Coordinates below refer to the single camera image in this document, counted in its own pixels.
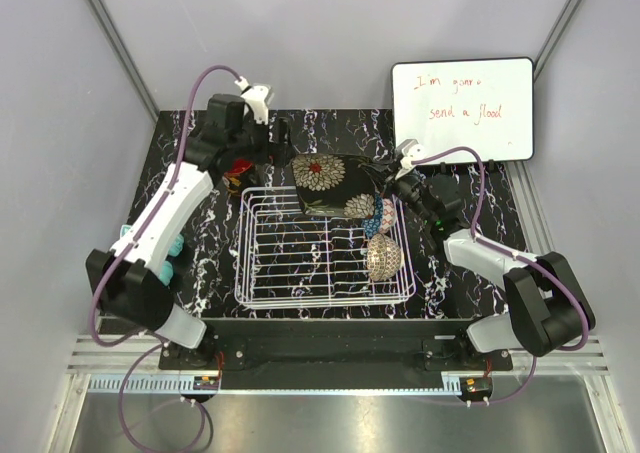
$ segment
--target gray wall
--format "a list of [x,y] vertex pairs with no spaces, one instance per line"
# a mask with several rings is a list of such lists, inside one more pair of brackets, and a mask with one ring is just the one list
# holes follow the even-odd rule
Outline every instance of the gray wall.
[[156,102],[175,109],[212,63],[273,85],[277,108],[390,107],[394,63],[535,57],[565,0],[105,2]]
[[153,129],[84,0],[0,0],[0,441],[40,451]]
[[535,185],[640,445],[640,2],[586,0],[536,85]]

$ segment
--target whiteboard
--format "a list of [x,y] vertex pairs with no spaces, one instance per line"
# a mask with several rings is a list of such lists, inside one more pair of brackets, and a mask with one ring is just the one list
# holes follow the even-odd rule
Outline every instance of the whiteboard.
[[[416,139],[434,155],[468,146],[483,161],[533,156],[530,58],[398,63],[391,70],[396,146]],[[433,162],[470,163],[465,152]]]

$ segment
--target whiteboard black frame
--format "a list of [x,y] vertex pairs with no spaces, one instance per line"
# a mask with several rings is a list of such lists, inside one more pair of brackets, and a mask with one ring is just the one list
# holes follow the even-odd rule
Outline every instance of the whiteboard black frame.
[[[499,60],[529,60],[531,62],[531,156],[529,158],[516,158],[511,160],[482,160],[484,163],[490,161],[497,161],[498,163],[505,163],[508,161],[528,161],[536,153],[536,137],[535,137],[535,129],[536,129],[536,111],[535,111],[535,88],[534,88],[534,77],[533,74],[536,69],[536,62],[530,56],[503,56],[498,58],[460,58],[455,60],[427,60],[427,61],[399,61],[398,63],[394,63],[391,67],[390,76],[391,76],[391,111],[393,112],[393,145],[394,149],[398,146],[396,144],[396,115],[395,115],[395,98],[393,94],[393,69],[398,65],[423,65],[427,63],[460,63],[460,62],[479,62],[479,61],[499,61]],[[442,159],[443,161],[440,163],[448,164],[448,165],[470,165],[472,163],[476,163],[475,160],[463,162],[463,163],[447,163],[446,157]]]

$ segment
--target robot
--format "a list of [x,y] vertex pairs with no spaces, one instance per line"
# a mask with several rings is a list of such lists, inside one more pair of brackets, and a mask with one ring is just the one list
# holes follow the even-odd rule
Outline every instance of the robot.
[[[286,120],[278,120],[275,141],[269,139],[271,89],[251,86],[244,78],[236,83],[241,95],[210,98],[204,120],[186,142],[183,161],[169,166],[129,231],[109,251],[93,250],[86,261],[102,311],[203,359],[216,353],[215,331],[174,302],[158,278],[164,259],[195,208],[235,160],[285,167],[295,156]],[[509,313],[470,324],[460,336],[458,354],[524,348],[541,357],[580,336],[584,343],[595,317],[567,260],[556,252],[539,256],[516,251],[479,235],[462,219],[455,181],[444,175],[425,180],[415,170],[426,156],[417,141],[406,141],[392,161],[373,164],[370,176],[383,196],[396,195],[426,222],[431,253],[483,276],[506,294]],[[551,294],[545,298],[540,290]]]

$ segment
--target white flower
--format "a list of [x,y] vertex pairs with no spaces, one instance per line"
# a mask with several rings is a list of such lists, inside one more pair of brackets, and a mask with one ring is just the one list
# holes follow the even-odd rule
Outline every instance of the white flower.
[[344,216],[347,218],[370,218],[375,211],[375,199],[372,195],[362,193],[347,201]]
[[291,163],[296,186],[324,191],[344,179],[344,163],[332,155],[298,155]]

